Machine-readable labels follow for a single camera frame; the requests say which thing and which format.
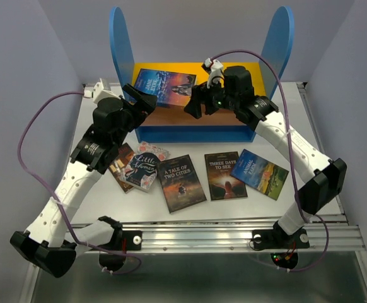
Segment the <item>Jane Eyre book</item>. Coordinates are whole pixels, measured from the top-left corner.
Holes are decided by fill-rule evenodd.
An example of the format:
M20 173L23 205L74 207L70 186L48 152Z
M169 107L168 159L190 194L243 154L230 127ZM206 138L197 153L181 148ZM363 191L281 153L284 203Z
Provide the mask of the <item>Jane Eyre book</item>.
M157 97L156 105L165 108L184 108L196 84L195 74L140 69L134 88Z

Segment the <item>A Tale of Two Cities book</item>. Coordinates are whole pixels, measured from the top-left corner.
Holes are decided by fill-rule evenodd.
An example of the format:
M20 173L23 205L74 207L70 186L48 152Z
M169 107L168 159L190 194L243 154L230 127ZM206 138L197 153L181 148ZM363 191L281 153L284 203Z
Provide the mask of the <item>A Tale of Two Cities book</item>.
M189 155L164 160L156 169L170 213L207 200Z

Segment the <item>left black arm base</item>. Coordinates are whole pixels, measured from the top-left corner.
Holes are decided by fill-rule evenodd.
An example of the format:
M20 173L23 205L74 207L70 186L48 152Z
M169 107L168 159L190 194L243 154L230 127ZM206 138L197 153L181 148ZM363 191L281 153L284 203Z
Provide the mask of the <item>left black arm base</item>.
M88 226L88 247L100 252L101 270L110 275L133 273L142 261L133 251L141 249L143 233L140 230L124 231L123 225L107 216L98 218Z

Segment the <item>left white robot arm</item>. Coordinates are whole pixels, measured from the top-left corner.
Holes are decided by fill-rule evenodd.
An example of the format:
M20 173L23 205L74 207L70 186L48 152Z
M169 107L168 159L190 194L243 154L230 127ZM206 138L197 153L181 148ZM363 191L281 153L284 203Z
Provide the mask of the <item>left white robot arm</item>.
M137 129L156 108L156 96L130 84L122 90L134 99L133 104L101 83L94 90L76 92L96 105L93 122L72 151L56 189L25 165L21 156L23 142L18 143L21 167L48 190L50 198L24 231L14 232L10 243L24 259L55 278L65 275L77 257L89 251L111 258L110 266L101 267L111 275L132 273L142 264L138 256L127 253L131 240L124 235L120 222L102 216L82 229L74 230L71 226L71 219L116 159L128 133Z

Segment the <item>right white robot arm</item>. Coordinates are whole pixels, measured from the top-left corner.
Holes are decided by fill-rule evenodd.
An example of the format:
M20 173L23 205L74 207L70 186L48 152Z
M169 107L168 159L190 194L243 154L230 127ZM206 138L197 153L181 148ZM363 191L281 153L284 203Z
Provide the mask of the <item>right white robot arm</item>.
M289 125L289 119L266 96L256 95L250 72L243 66L224 68L215 60L204 63L207 81L192 87L184 111L196 119L220 109L232 111L236 118L268 141L290 164L304 185L295 189L295 201L277 221L272 239L287 246L294 233L331 202L343 187L347 165L316 150Z

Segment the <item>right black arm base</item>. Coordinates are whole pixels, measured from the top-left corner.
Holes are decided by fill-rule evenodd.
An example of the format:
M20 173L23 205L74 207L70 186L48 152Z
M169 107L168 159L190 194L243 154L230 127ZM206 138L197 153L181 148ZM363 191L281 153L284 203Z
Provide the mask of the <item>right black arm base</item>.
M254 251L273 250L273 264L286 270L293 270L298 264L298 249L310 247L305 229L300 229L293 235L274 229L254 230L248 245Z

